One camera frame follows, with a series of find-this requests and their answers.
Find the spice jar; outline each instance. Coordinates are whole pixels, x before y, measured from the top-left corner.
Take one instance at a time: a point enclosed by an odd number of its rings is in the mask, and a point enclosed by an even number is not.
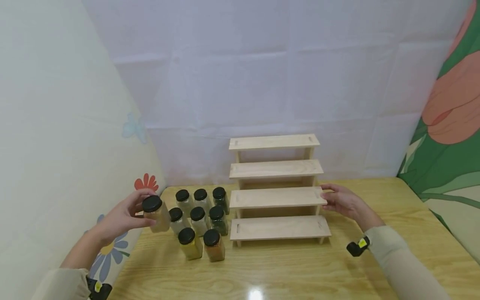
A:
[[[196,208],[192,209],[190,212],[190,218],[192,219],[193,229],[199,237],[202,237],[210,228],[210,222],[208,222],[208,218],[205,216],[204,208],[197,206]]]
[[[156,221],[150,226],[152,232],[164,232],[170,228],[170,214],[167,205],[158,196],[150,196],[143,200],[144,218]]]
[[[179,233],[180,247],[187,257],[187,260],[198,259],[202,257],[203,247],[195,231],[190,227],[184,228]]]
[[[213,190],[212,195],[214,204],[221,206],[225,214],[228,215],[230,213],[230,206],[228,205],[227,193],[225,192],[225,189],[219,186]]]
[[[204,234],[205,252],[211,262],[225,260],[225,246],[220,237],[220,233],[215,229],[209,229]]]
[[[187,190],[180,190],[175,194],[177,199],[177,206],[185,212],[186,216],[190,215],[190,211],[193,208],[193,201],[190,198],[190,193]]]
[[[183,215],[183,211],[180,208],[174,207],[170,209],[169,213],[170,227],[172,227],[172,230],[176,236],[180,233],[182,229],[190,227],[187,216]]]
[[[210,220],[212,221],[212,228],[218,230],[221,235],[228,234],[228,226],[225,221],[225,212],[223,208],[219,205],[215,205],[208,212]]]
[[[196,190],[193,193],[193,197],[195,198],[195,206],[203,207],[206,212],[210,210],[210,201],[205,189]]]

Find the blue flower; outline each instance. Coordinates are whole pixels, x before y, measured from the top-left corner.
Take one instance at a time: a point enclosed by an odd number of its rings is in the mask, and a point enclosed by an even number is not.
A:
[[[127,115],[127,122],[123,124],[123,132],[122,136],[124,138],[129,138],[134,134],[137,135],[140,142],[143,144],[147,143],[147,133],[145,131],[145,127],[140,119],[135,120],[133,113],[129,113]]]
[[[103,219],[104,215],[100,215],[97,219],[97,223]],[[127,235],[128,231],[124,234],[117,237],[110,245],[103,247],[100,250],[100,253],[97,255],[92,267],[90,268],[90,278],[94,278],[98,269],[101,266],[100,274],[98,279],[101,282],[104,282],[107,279],[108,273],[110,271],[112,257],[116,264],[120,264],[123,260],[123,256],[130,256],[127,252],[121,251],[119,249],[126,249],[128,247],[128,242],[126,240],[121,240]]]

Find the butterfly decal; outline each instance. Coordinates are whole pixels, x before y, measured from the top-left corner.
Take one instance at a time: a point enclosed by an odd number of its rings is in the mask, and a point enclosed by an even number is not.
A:
[[[129,138],[134,134],[136,134],[140,142],[142,142],[143,144],[146,144],[147,133],[145,131],[145,126],[140,121],[140,118],[138,119],[138,121],[135,120],[135,116],[133,115],[133,113],[130,112],[127,115],[127,119],[128,121],[123,124],[123,132],[121,135],[124,138]]]

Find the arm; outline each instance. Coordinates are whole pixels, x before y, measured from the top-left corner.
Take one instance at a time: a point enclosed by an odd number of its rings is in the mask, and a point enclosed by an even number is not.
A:
[[[78,240],[60,269],[47,273],[32,300],[86,300],[90,295],[86,276],[100,250],[130,229],[155,224],[154,220],[135,216],[142,210],[142,200],[150,195],[155,193],[150,189],[142,189],[118,203],[100,223]]]
[[[370,251],[401,300],[450,299],[428,269],[410,252],[403,238],[355,193],[349,189],[324,184],[333,192],[322,194],[325,210],[336,211],[357,222],[370,240]]]

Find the wood grain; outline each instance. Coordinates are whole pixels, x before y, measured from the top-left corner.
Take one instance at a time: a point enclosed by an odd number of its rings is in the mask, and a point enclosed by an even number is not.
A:
[[[280,240],[329,237],[324,216],[233,219],[230,240]]]
[[[272,135],[230,139],[229,150],[258,150],[272,148],[316,147],[320,143],[315,134]]]
[[[302,177],[322,174],[317,159],[231,164],[231,179]]]
[[[230,194],[230,208],[267,208],[325,205],[320,197],[322,188],[299,187],[277,189],[234,190]]]
[[[453,299],[478,299],[479,265],[402,180],[333,183],[356,192],[401,234]],[[215,187],[168,187],[162,199],[174,207],[180,189],[211,193]],[[230,195],[235,185],[224,187]],[[186,261],[171,232],[144,229],[108,300],[396,299],[369,251],[354,258],[345,250],[362,237],[358,226],[336,213],[322,213],[332,232],[323,245],[317,239],[260,240],[237,248],[223,237],[226,259],[218,263],[206,255]]]

